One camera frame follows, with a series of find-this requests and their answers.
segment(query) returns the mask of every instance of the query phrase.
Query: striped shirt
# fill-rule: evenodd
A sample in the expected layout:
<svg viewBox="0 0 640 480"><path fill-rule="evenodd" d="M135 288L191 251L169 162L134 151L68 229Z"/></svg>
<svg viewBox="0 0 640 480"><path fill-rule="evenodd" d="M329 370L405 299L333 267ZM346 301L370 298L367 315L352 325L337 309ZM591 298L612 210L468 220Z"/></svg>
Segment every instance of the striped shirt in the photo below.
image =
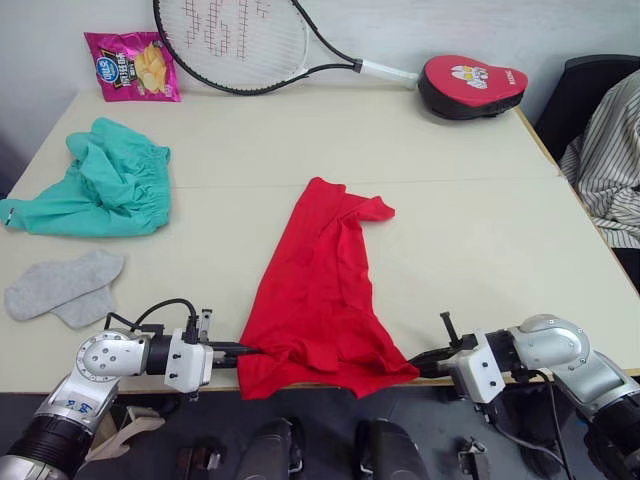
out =
<svg viewBox="0 0 640 480"><path fill-rule="evenodd" d="M640 249L640 70L605 94L560 169L609 245Z"/></svg>

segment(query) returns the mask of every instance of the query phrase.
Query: white wall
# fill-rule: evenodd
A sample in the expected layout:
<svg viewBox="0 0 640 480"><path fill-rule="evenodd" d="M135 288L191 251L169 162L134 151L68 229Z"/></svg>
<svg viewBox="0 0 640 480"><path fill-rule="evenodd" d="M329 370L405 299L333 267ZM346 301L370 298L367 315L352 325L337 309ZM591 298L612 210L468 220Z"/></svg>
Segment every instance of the white wall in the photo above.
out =
<svg viewBox="0 0 640 480"><path fill-rule="evenodd" d="M523 108L532 120L544 107L566 59L594 53L640 54L639 0L303 3L325 36L354 56L417 71L431 56L459 53L525 71L530 86ZM2 0L0 172L16 177L74 93L97 88L82 32L154 29L151 0ZM327 72L312 81L361 78ZM189 79L183 83L194 85Z"/></svg>

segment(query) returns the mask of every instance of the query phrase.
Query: sock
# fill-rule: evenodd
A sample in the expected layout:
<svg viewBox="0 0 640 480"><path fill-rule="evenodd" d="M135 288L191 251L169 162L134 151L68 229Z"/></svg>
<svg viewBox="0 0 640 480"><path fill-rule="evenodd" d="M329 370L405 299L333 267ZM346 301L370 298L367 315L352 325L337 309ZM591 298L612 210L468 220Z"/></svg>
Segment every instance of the sock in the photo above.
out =
<svg viewBox="0 0 640 480"><path fill-rule="evenodd" d="M5 308L18 321L52 312L72 328L84 327L114 309L109 284L123 266L124 256L102 250L35 264L5 290Z"/></svg>

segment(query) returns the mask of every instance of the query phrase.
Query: snack bag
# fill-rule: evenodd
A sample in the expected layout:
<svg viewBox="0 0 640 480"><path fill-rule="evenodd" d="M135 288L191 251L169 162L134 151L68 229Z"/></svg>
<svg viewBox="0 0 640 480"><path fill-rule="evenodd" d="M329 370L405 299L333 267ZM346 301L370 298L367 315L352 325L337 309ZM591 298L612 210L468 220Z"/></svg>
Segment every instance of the snack bag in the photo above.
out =
<svg viewBox="0 0 640 480"><path fill-rule="evenodd" d="M157 32L85 33L107 102L179 102L173 57Z"/></svg>

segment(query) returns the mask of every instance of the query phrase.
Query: black chair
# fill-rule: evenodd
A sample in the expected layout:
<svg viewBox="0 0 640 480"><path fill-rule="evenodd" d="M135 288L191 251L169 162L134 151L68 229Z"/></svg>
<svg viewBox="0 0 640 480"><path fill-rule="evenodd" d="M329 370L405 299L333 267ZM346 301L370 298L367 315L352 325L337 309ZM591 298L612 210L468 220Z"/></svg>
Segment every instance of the black chair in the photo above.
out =
<svg viewBox="0 0 640 480"><path fill-rule="evenodd" d="M640 57L632 55L589 55L567 60L564 73L535 125L556 161L584 131L607 90L638 69Z"/></svg>

